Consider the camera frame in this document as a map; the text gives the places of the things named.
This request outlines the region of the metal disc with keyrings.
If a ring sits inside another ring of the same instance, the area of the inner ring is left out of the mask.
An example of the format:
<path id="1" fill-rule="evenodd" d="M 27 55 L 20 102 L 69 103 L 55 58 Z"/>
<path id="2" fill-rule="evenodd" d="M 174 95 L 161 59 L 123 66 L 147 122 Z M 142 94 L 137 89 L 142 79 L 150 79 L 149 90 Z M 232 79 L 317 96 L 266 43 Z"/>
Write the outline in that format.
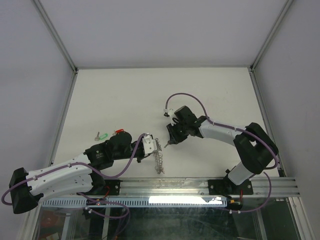
<path id="1" fill-rule="evenodd" d="M 162 154 L 162 149 L 156 151 L 153 153 L 153 157 L 155 160 L 155 171 L 157 172 L 158 175 L 164 174 L 165 170 L 163 167 L 163 154 Z"/>

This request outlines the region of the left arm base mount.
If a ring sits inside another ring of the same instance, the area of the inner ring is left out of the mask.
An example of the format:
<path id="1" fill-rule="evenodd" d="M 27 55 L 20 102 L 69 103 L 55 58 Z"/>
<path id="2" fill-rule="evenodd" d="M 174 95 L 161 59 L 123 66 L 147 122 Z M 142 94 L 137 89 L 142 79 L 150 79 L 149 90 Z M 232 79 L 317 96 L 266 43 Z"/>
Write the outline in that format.
<path id="1" fill-rule="evenodd" d="M 93 190 L 89 193 L 92 196 L 102 196 L 102 197 L 109 197 L 109 196 L 119 196 L 121 190 L 121 183 L 122 180 L 119 179 L 106 179 L 105 184 L 99 187 L 96 190 Z"/>

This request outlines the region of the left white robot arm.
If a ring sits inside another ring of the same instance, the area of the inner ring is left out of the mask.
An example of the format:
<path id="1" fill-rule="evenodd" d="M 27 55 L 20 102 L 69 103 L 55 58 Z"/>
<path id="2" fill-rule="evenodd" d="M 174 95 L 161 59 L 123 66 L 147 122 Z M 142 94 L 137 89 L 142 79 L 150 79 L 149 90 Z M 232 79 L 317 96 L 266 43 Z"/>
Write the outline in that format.
<path id="1" fill-rule="evenodd" d="M 122 176 L 133 160 L 140 163 L 160 149 L 158 140 L 149 133 L 133 141 L 128 132 L 122 131 L 63 163 L 38 170 L 16 169 L 1 202 L 11 206 L 14 214 L 22 214 L 52 198 L 77 193 L 97 195 L 103 192 L 106 179 Z"/>

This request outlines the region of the aluminium frame post left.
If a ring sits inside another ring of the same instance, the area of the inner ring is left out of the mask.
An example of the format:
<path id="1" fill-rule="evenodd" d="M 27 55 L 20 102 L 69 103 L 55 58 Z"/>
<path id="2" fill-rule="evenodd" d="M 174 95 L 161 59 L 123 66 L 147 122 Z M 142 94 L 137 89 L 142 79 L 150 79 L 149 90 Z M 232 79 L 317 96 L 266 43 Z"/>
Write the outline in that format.
<path id="1" fill-rule="evenodd" d="M 72 70 L 74 74 L 77 74 L 78 68 L 74 63 L 71 55 L 69 54 L 63 40 L 61 39 L 57 29 L 55 28 L 50 16 L 48 15 L 43 3 L 40 0 L 31 0 L 35 10 L 37 11 L 38 15 L 40 16 L 42 22 L 44 23 L 46 29 L 48 30 L 51 38 L 55 42 L 58 50 L 66 60 L 69 68 Z"/>

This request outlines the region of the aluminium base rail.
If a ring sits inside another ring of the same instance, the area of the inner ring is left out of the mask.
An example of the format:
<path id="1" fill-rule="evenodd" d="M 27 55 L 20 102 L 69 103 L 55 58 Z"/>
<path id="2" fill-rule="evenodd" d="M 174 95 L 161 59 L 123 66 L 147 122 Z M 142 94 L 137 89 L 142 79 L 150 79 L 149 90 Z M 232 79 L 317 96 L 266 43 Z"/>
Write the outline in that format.
<path id="1" fill-rule="evenodd" d="M 209 195 L 208 180 L 221 178 L 182 177 L 182 178 L 122 178 L 119 197 L 148 196 L 218 196 Z M 286 198 L 299 197 L 296 180 L 292 177 L 254 177 L 251 180 L 253 195 L 231 195 L 238 198 Z"/>

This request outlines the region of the green tag key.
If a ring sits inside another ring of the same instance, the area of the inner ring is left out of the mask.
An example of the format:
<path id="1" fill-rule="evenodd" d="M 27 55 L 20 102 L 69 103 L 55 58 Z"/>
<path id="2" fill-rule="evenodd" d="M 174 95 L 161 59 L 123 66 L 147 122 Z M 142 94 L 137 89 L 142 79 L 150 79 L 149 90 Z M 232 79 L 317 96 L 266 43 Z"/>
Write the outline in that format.
<path id="1" fill-rule="evenodd" d="M 96 137 L 94 138 L 94 140 L 95 141 L 101 141 L 103 139 L 106 139 L 107 137 L 108 137 L 107 133 L 100 134 L 100 132 L 98 131 Z"/>

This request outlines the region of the aluminium frame post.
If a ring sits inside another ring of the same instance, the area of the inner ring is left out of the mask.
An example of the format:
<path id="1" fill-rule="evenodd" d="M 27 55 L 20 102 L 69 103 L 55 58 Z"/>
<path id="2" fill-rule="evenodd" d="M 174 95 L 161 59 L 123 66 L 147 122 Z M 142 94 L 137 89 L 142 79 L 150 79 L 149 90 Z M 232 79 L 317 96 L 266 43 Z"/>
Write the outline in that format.
<path id="1" fill-rule="evenodd" d="M 46 29 L 48 30 L 51 38 L 55 42 L 58 50 L 66 60 L 69 68 L 72 70 L 74 74 L 77 74 L 78 68 L 74 63 L 71 55 L 69 54 L 63 40 L 61 39 L 57 29 L 55 28 L 50 16 L 48 15 L 43 3 L 40 0 L 31 0 L 35 10 L 37 11 L 38 15 L 40 16 L 42 22 L 44 23 Z"/>
<path id="2" fill-rule="evenodd" d="M 292 7 L 294 2 L 295 2 L 295 0 L 286 0 L 284 2 L 284 5 L 282 6 L 278 16 L 276 17 L 276 19 L 275 19 L 270 31 L 268 32 L 268 34 L 267 34 L 267 36 L 266 36 L 261 48 L 259 49 L 254 61 L 250 65 L 250 69 L 251 69 L 252 72 L 255 71 L 255 69 L 257 68 L 258 64 L 262 60 L 263 56 L 267 52 L 268 47 L 271 45 L 273 39 L 276 37 L 277 32 L 281 28 L 281 25 L 282 25 L 287 13 L 291 9 L 291 7 Z"/>

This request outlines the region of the aluminium frame post right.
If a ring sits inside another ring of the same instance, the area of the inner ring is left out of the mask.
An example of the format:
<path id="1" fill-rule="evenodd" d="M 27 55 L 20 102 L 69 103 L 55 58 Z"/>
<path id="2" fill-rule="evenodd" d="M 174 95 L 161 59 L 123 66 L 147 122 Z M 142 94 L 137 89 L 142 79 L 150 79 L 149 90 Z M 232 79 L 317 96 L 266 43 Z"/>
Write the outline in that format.
<path id="1" fill-rule="evenodd" d="M 273 39 L 276 37 L 277 32 L 281 28 L 281 25 L 282 25 L 287 13 L 291 9 L 291 7 L 292 7 L 294 2 L 295 2 L 295 0 L 286 0 L 284 2 L 284 5 L 282 6 L 278 16 L 276 17 L 276 19 L 275 19 L 270 31 L 268 32 L 268 34 L 267 34 L 267 36 L 266 36 L 261 48 L 259 49 L 254 61 L 250 65 L 250 69 L 251 69 L 252 72 L 255 71 L 255 69 L 257 68 L 258 64 L 262 60 L 263 56 L 267 52 L 268 47 L 271 45 Z"/>

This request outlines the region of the red tag key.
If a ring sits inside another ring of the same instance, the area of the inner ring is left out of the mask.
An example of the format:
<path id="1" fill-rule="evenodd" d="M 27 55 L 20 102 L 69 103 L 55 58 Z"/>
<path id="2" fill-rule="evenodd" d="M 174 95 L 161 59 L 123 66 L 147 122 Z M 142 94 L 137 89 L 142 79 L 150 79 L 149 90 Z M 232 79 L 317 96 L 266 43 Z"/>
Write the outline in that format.
<path id="1" fill-rule="evenodd" d="M 117 135 L 117 134 L 119 134 L 119 133 L 121 133 L 121 132 L 124 132 L 124 129 L 123 129 L 123 128 L 118 129 L 118 130 L 115 130 L 112 135 L 115 136 L 115 135 Z"/>

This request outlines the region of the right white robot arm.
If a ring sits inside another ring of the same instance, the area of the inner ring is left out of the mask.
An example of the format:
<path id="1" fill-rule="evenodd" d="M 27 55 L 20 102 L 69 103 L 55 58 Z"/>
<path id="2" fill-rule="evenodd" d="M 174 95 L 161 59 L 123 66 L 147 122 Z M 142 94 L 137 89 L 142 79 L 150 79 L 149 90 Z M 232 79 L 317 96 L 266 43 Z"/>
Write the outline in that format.
<path id="1" fill-rule="evenodd" d="M 275 160 L 279 149 L 262 127 L 252 122 L 244 128 L 215 122 L 208 116 L 196 117 L 187 106 L 178 110 L 165 109 L 164 116 L 170 118 L 166 126 L 169 145 L 177 145 L 189 136 L 214 139 L 236 148 L 240 162 L 226 176 L 213 184 L 217 194 L 230 195 L 240 192 L 242 184 L 261 174 Z"/>

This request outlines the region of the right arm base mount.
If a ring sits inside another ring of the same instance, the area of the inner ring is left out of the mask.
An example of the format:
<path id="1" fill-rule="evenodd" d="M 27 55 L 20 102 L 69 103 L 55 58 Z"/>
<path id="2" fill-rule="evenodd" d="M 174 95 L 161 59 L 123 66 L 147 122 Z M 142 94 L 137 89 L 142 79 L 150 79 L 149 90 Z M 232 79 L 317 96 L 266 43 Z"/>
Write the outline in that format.
<path id="1" fill-rule="evenodd" d="M 224 179 L 209 179 L 208 192 L 209 195 L 221 195 L 221 196 L 231 196 L 231 195 L 253 195 L 253 187 L 251 181 L 245 180 L 240 185 L 236 185 L 231 182 L 228 178 Z"/>

